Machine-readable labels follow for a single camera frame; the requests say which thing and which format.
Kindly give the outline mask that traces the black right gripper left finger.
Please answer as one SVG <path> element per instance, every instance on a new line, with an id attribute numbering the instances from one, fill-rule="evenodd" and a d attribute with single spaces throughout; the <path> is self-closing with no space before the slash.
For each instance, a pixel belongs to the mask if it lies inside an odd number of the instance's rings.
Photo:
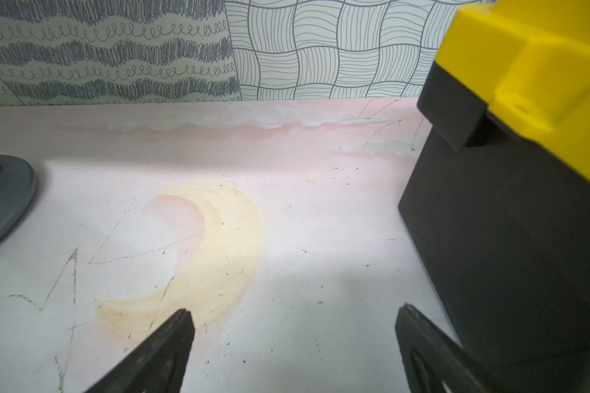
<path id="1" fill-rule="evenodd" d="M 89 392 L 179 392 L 195 336 L 190 311 L 178 309 Z"/>

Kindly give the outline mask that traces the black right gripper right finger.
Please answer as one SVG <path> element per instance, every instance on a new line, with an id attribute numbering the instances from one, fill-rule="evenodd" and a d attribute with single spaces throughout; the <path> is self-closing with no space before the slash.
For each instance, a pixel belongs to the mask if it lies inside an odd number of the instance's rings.
<path id="1" fill-rule="evenodd" d="M 497 381 L 415 306 L 399 309 L 395 332 L 410 391 L 497 390 Z"/>

